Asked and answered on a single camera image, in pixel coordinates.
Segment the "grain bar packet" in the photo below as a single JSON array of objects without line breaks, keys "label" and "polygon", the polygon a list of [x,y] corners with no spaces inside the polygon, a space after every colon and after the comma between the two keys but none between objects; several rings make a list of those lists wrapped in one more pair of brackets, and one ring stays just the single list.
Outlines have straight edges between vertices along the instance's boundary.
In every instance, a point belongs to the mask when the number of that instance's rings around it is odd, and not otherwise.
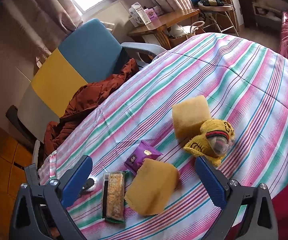
[{"label": "grain bar packet", "polygon": [[125,171],[103,176],[102,218],[111,223],[124,223]]}]

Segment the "yellow sponge block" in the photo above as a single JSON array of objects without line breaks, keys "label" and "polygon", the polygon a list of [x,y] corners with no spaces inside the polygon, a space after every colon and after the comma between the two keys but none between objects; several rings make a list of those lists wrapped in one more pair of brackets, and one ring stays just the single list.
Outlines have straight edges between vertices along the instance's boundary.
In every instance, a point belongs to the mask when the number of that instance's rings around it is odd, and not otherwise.
[{"label": "yellow sponge block", "polygon": [[124,199],[141,216],[160,214],[175,191],[179,177],[179,171],[172,164],[145,159]]},{"label": "yellow sponge block", "polygon": [[174,134],[178,140],[191,139],[199,135],[201,125],[209,119],[211,114],[203,95],[186,99],[172,106]]}]

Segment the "purple candy packet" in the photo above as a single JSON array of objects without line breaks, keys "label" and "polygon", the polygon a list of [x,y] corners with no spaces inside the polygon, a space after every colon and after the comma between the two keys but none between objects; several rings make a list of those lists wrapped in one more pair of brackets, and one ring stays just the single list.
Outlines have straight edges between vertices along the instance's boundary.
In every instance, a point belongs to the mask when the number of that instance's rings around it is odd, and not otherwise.
[{"label": "purple candy packet", "polygon": [[141,140],[136,149],[126,159],[124,165],[135,176],[146,158],[156,160],[161,155],[160,151],[149,145],[146,141]]}]

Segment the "white plastic bag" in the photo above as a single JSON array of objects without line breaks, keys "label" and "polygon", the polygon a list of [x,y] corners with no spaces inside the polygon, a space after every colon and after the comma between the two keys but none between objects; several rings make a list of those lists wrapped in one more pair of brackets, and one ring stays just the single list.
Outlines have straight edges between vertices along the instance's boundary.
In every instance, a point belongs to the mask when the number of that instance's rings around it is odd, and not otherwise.
[{"label": "white plastic bag", "polygon": [[85,182],[85,184],[82,186],[81,193],[86,194],[88,192],[92,192],[95,190],[96,186],[97,186],[97,178],[90,176]]}]

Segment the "wooden wardrobe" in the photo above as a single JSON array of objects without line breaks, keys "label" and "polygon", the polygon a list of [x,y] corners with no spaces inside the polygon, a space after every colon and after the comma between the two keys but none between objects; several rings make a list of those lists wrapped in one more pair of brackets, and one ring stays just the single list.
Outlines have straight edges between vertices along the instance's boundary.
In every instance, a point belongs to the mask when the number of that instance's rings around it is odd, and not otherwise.
[{"label": "wooden wardrobe", "polygon": [[30,152],[0,128],[0,237],[6,238],[19,186],[25,180],[23,167]]}]

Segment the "yellow knit sock toy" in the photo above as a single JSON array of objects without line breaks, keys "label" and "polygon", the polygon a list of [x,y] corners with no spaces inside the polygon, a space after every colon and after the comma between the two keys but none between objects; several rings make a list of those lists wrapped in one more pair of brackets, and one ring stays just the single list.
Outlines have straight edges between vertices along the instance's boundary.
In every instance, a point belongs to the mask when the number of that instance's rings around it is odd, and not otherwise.
[{"label": "yellow knit sock toy", "polygon": [[194,157],[206,157],[214,167],[220,166],[235,140],[235,131],[230,123],[220,119],[206,120],[200,134],[193,137],[184,150]]}]

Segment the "black rolled mat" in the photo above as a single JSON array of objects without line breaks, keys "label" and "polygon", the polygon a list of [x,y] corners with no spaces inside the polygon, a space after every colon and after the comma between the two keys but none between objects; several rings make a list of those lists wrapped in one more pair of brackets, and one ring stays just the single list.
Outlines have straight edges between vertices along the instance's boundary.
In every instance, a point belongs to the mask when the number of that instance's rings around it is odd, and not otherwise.
[{"label": "black rolled mat", "polygon": [[33,145],[35,144],[36,137],[24,126],[24,124],[18,118],[18,108],[15,105],[11,105],[6,111],[6,118],[10,123]]}]

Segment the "striped bed sheet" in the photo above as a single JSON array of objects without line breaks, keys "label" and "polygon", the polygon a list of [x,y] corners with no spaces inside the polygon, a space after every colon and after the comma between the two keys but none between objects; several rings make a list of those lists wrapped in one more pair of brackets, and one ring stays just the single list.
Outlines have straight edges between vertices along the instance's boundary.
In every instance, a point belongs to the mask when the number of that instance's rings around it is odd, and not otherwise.
[{"label": "striped bed sheet", "polygon": [[160,54],[90,113],[39,169],[42,183],[61,177],[82,155],[92,174],[124,170],[141,141],[178,169],[176,190],[159,215],[125,208],[125,222],[102,217],[102,188],[68,208],[87,239],[201,239],[219,208],[194,170],[185,144],[207,119],[235,132],[219,168],[242,185],[264,183],[279,203],[288,238],[288,59],[258,43],[207,33]]}]

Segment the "wicker basket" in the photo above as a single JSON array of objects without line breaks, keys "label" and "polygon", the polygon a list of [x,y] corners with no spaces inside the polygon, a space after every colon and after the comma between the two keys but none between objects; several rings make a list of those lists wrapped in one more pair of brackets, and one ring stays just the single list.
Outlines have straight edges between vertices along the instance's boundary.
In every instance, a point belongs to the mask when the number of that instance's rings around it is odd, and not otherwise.
[{"label": "wicker basket", "polygon": [[178,46],[189,38],[205,33],[203,27],[205,25],[204,21],[197,21],[191,25],[181,26],[175,24],[168,28],[168,40],[171,48]]}]

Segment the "blue folding chair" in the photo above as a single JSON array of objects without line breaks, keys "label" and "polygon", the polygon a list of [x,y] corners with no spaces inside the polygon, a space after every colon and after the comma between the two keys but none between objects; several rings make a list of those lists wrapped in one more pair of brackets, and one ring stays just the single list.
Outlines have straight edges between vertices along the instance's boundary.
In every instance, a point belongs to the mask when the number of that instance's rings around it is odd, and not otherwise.
[{"label": "blue folding chair", "polygon": [[[239,36],[236,22],[234,23],[230,16],[230,13],[235,11],[235,7],[231,2],[226,2],[226,0],[190,0],[190,3],[194,9],[199,9],[201,12],[201,18],[204,22],[201,28],[204,32],[209,27],[215,27],[220,33],[232,30],[236,36]],[[219,25],[217,22],[218,15],[228,20],[228,27],[222,28]]]}]

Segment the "patterned curtain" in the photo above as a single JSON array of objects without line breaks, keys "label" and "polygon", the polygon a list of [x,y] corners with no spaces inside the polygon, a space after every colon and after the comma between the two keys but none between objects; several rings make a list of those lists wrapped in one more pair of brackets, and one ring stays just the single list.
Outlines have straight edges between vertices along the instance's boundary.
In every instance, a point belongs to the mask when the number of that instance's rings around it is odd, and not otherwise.
[{"label": "patterned curtain", "polygon": [[83,24],[72,0],[2,0],[11,16],[42,38],[63,40]]}]

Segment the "wooden side table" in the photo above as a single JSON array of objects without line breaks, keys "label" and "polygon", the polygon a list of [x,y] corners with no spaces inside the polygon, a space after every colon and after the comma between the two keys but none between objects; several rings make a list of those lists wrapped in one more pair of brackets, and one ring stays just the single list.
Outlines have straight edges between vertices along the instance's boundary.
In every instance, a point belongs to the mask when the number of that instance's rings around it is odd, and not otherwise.
[{"label": "wooden side table", "polygon": [[155,20],[152,20],[152,22],[148,25],[135,28],[130,33],[128,33],[128,36],[134,41],[139,42],[143,40],[143,37],[146,35],[154,35],[157,41],[160,43],[160,46],[169,50],[172,47],[164,31],[174,24],[192,18],[193,16],[197,16],[199,13],[199,9],[178,10],[170,12],[159,16]]}]

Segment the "black bag on chair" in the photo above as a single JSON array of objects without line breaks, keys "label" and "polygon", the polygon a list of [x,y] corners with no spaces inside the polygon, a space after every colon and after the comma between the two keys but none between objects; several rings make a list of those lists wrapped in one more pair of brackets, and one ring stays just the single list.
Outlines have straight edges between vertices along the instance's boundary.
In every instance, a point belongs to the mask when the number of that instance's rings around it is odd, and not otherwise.
[{"label": "black bag on chair", "polygon": [[224,6],[224,2],[222,0],[200,0],[200,2],[206,7]]}]

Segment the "pink small box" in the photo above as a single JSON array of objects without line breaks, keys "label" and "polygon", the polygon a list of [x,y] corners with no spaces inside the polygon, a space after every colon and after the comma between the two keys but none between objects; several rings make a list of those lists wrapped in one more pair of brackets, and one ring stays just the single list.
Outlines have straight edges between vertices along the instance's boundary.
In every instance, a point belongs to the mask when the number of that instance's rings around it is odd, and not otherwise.
[{"label": "pink small box", "polygon": [[150,8],[150,9],[146,8],[145,13],[147,14],[147,16],[151,22],[158,19],[158,16],[157,16],[157,14],[153,8]]}]

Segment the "white product box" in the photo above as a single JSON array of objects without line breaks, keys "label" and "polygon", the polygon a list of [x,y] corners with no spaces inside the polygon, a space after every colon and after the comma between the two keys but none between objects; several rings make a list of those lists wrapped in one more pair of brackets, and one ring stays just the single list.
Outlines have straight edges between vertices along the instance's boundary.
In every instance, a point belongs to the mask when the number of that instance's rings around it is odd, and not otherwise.
[{"label": "white product box", "polygon": [[144,8],[138,2],[131,5],[131,7],[129,8],[129,13],[138,26],[148,25],[151,23],[151,20],[146,14]]}]

